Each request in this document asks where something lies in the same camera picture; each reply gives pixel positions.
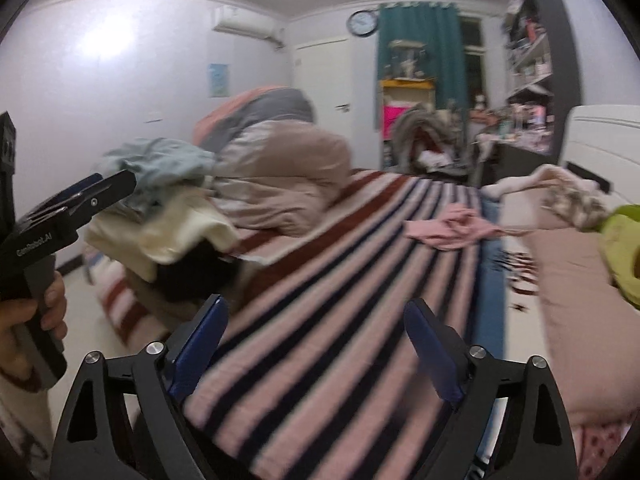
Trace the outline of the left hand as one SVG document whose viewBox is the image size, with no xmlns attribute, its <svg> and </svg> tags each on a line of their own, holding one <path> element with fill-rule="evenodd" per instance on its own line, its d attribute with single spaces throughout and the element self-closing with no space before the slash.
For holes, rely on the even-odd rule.
<svg viewBox="0 0 640 480">
<path fill-rule="evenodd" d="M 46 310 L 41 318 L 41 328 L 62 340 L 67 334 L 64 321 L 67 308 L 65 285 L 58 271 L 54 272 L 53 277 L 54 281 L 43 296 Z M 37 311 L 38 301 L 35 299 L 1 301 L 1 371 L 14 382 L 28 382 L 34 367 L 18 344 L 13 329 L 29 321 Z"/>
</svg>

